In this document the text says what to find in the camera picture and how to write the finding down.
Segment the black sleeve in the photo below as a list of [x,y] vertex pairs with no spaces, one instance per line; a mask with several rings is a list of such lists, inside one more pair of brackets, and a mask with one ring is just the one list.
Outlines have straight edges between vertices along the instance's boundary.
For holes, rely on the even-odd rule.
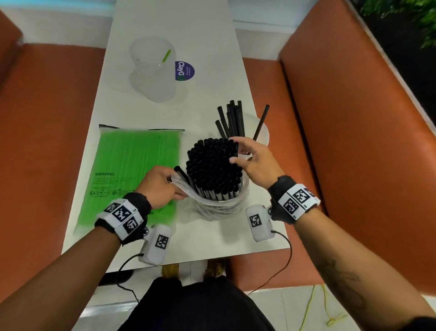
[[433,317],[417,317],[413,319],[400,331],[427,331],[436,330],[436,318]]

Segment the person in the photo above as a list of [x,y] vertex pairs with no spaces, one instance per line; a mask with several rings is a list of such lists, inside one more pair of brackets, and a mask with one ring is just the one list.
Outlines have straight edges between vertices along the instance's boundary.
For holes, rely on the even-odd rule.
[[[285,175],[266,146],[249,138],[233,140],[239,143],[240,152],[253,157],[231,158],[230,162],[242,166],[255,184],[268,189]],[[153,209],[185,198],[167,181],[172,174],[170,168],[154,167],[136,193]],[[435,312],[413,285],[318,209],[304,213],[294,226],[321,277],[361,329],[436,329]],[[0,329],[71,330],[120,244],[126,243],[117,233],[96,223],[0,304]],[[273,327],[254,302],[222,276],[185,287],[176,278],[154,280],[120,330],[260,331]]]

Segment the clear plastic bag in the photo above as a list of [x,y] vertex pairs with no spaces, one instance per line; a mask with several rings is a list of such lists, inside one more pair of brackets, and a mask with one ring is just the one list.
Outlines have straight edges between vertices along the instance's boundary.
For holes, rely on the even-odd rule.
[[174,185],[180,187],[190,198],[193,199],[195,210],[208,221],[224,220],[229,215],[237,213],[242,208],[242,202],[247,198],[249,193],[249,182],[245,171],[242,172],[242,186],[239,195],[236,198],[226,201],[214,201],[202,198],[189,184],[180,178],[179,175],[171,177]]

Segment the tabletop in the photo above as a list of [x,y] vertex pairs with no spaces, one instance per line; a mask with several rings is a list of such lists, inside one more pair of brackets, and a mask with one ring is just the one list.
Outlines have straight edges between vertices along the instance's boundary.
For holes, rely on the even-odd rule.
[[[187,62],[195,70],[192,79],[176,82],[174,99],[164,103],[149,101],[129,83],[134,70],[129,47],[136,39],[149,36],[168,40],[175,47],[176,61]],[[217,106],[225,106],[229,100],[242,100],[244,112],[256,115],[227,0],[118,0],[62,251],[80,238],[73,232],[99,143],[99,124],[125,129],[184,129],[183,165],[186,151],[196,141],[219,137]],[[278,236],[259,243],[253,240],[245,208],[258,203],[268,206],[270,197],[252,182],[249,190],[243,210],[225,221],[202,220],[188,207],[189,199],[178,202],[175,234],[164,264],[289,247]],[[272,223],[286,235],[283,222]],[[142,245],[143,241],[136,241],[122,247],[108,272],[117,271]],[[133,259],[125,269],[147,266]]]

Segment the white tile floor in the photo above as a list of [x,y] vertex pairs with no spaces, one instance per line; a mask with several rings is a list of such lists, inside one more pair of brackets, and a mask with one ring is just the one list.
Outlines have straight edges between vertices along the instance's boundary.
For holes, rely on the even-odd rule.
[[[182,284],[185,286],[202,281],[206,265],[206,261],[180,264],[179,276]],[[137,270],[132,278],[123,285],[134,289],[137,296],[141,298],[152,281],[160,276],[160,272],[161,267]],[[276,331],[297,331],[300,329],[303,321],[312,288],[312,286],[300,286],[284,289],[259,290],[252,293],[250,297],[265,314]],[[436,310],[436,298],[424,297],[432,308]],[[130,292],[126,292],[116,286],[104,286],[95,291],[88,307],[114,302],[132,302],[133,300],[134,298]],[[345,317],[336,321],[330,327],[327,326],[326,323],[329,321],[329,317],[324,308],[324,292],[322,287],[317,285],[313,293],[303,330],[359,330],[353,319],[347,315],[345,309],[330,292],[327,293],[327,310],[333,318],[337,318],[338,316]],[[78,320],[73,331],[116,331],[129,315],[130,311],[122,311],[82,317]]]

